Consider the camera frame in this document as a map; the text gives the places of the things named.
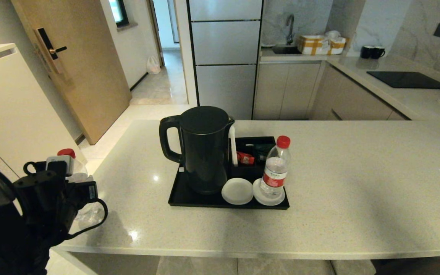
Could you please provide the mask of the beige kitchen base cabinets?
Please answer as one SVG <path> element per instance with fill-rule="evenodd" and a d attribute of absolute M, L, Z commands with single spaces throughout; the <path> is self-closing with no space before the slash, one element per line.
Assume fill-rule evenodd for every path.
<path fill-rule="evenodd" d="M 254 120 L 407 120 L 324 61 L 261 64 Z"/>

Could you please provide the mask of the black electric kettle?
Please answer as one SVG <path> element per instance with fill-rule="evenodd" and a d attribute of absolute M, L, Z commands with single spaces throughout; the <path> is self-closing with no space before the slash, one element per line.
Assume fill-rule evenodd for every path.
<path fill-rule="evenodd" d="M 234 118 L 213 106 L 190 108 L 180 115 L 165 117 L 159 124 L 164 156 L 184 167 L 188 185 L 202 195 L 221 191 L 227 182 L 229 130 Z M 176 128 L 181 153 L 171 150 L 168 130 Z"/>

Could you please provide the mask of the cardboard box with yellow tape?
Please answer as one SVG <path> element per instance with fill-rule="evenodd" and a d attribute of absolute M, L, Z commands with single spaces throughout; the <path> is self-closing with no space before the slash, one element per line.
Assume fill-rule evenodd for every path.
<path fill-rule="evenodd" d="M 303 55 L 340 55 L 346 45 L 346 38 L 327 36 L 300 36 L 297 49 Z"/>

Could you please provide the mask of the black induction cooktop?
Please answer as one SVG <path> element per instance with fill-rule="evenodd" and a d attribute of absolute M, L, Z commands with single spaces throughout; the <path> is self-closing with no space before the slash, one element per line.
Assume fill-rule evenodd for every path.
<path fill-rule="evenodd" d="M 414 71 L 367 71 L 366 73 L 395 89 L 440 89 L 439 81 Z"/>

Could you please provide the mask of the chrome kitchen faucet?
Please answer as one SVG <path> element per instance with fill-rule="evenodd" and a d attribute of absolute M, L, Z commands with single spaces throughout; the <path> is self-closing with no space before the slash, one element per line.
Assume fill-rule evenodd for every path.
<path fill-rule="evenodd" d="M 289 28 L 288 34 L 286 36 L 286 45 L 291 45 L 294 41 L 293 39 L 293 26 L 294 26 L 294 14 L 289 14 L 286 20 L 286 27 Z"/>

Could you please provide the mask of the light wooden door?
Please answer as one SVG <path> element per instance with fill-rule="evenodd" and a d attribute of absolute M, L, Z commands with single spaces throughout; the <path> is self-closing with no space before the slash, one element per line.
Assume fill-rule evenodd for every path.
<path fill-rule="evenodd" d="M 96 144 L 129 106 L 131 93 L 100 0 L 11 0 L 37 56 L 88 143 Z M 34 29 L 44 28 L 63 74 L 54 73 Z"/>

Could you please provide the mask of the dark framed window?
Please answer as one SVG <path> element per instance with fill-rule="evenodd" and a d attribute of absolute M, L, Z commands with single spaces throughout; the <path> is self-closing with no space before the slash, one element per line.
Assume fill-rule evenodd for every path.
<path fill-rule="evenodd" d="M 108 0 L 111 7 L 112 15 L 117 25 L 117 28 L 122 28 L 129 25 L 129 18 L 127 15 L 124 0 Z"/>

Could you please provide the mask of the black condiment holder box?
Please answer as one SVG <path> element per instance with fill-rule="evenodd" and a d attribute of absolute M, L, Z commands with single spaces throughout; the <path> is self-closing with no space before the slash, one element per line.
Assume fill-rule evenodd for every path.
<path fill-rule="evenodd" d="M 255 144 L 275 144 L 275 139 L 272 136 L 257 136 L 257 137 L 238 137 L 236 138 L 237 151 L 245 152 L 254 156 Z M 257 161 L 252 166 L 238 164 L 234 167 L 232 161 L 229 162 L 230 167 L 228 169 L 228 178 L 242 178 L 250 182 L 255 181 L 262 177 L 264 172 L 265 161 Z"/>

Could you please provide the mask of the white tied plastic bag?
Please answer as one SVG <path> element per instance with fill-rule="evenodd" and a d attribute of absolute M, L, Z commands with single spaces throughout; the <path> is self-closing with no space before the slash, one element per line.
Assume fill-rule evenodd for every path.
<path fill-rule="evenodd" d="M 147 73 L 148 74 L 159 74 L 159 73 L 161 73 L 160 62 L 157 59 L 157 57 L 155 57 L 155 56 L 150 56 L 148 58 L 148 61 L 147 61 L 147 64 L 146 64 L 146 68 L 147 68 Z"/>

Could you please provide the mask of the white paper coaster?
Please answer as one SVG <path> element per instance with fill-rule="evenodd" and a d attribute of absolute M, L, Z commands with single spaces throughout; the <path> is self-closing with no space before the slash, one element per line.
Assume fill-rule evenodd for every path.
<path fill-rule="evenodd" d="M 263 186 L 265 186 L 265 183 L 261 178 L 259 178 L 255 180 L 252 187 L 253 195 L 260 204 L 268 207 L 274 207 L 281 204 L 286 198 L 284 188 L 282 188 L 279 193 L 271 194 Z"/>
<path fill-rule="evenodd" d="M 254 197 L 252 183 L 242 178 L 229 179 L 224 184 L 221 195 L 231 205 L 246 205 Z"/>

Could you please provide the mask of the black serving tray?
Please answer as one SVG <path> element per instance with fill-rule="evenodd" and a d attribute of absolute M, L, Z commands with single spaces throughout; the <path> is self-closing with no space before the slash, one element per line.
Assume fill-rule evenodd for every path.
<path fill-rule="evenodd" d="M 241 165 L 235 167 L 230 164 L 230 178 L 242 178 L 253 183 L 262 176 L 264 167 L 261 165 Z M 168 204 L 173 207 L 209 207 L 209 208 L 230 208 L 230 209 L 264 209 L 264 210 L 287 210 L 290 207 L 288 196 L 286 195 L 279 205 L 267 206 L 259 203 L 252 198 L 244 205 L 232 205 L 226 202 L 220 192 L 210 195 L 202 195 L 190 188 L 188 179 L 182 171 L 183 166 L 179 165 L 178 172 L 173 183 L 169 196 Z"/>

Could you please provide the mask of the silver refrigerator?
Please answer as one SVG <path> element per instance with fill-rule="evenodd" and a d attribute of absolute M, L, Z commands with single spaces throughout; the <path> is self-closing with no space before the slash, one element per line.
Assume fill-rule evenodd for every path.
<path fill-rule="evenodd" d="M 251 120 L 264 0 L 187 0 L 197 104 Z"/>

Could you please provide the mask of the white cabinet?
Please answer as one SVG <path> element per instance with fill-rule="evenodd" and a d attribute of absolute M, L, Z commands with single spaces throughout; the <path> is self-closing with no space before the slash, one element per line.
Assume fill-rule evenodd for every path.
<path fill-rule="evenodd" d="M 0 45 L 0 172 L 14 182 L 72 141 L 17 47 Z"/>

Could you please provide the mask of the white stick sachet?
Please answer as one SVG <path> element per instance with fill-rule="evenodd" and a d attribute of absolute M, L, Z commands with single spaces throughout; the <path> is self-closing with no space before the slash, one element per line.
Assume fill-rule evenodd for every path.
<path fill-rule="evenodd" d="M 235 137 L 235 127 L 232 125 L 229 129 L 228 137 L 230 139 L 230 149 L 231 149 L 231 160 L 234 167 L 239 165 L 238 157 L 237 157 L 237 145 L 236 145 L 236 137 Z"/>

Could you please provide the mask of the red-capped plastic water bottle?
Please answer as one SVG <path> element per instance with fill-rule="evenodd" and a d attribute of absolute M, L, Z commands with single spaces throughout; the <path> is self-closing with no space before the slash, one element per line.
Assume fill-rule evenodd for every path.
<path fill-rule="evenodd" d="M 86 166 L 77 160 L 75 151 L 71 148 L 60 150 L 57 155 L 68 155 L 71 157 L 72 163 L 72 175 L 68 176 L 69 182 L 81 183 L 94 181 L 93 176 L 88 174 Z M 79 210 L 75 221 L 81 228 L 92 226 L 99 223 L 102 220 L 101 205 L 98 203 L 87 204 L 81 210 Z"/>
<path fill-rule="evenodd" d="M 283 185 L 291 160 L 290 145 L 291 139 L 288 136 L 278 136 L 275 146 L 267 154 L 260 189 L 271 201 L 281 197 L 284 191 Z"/>

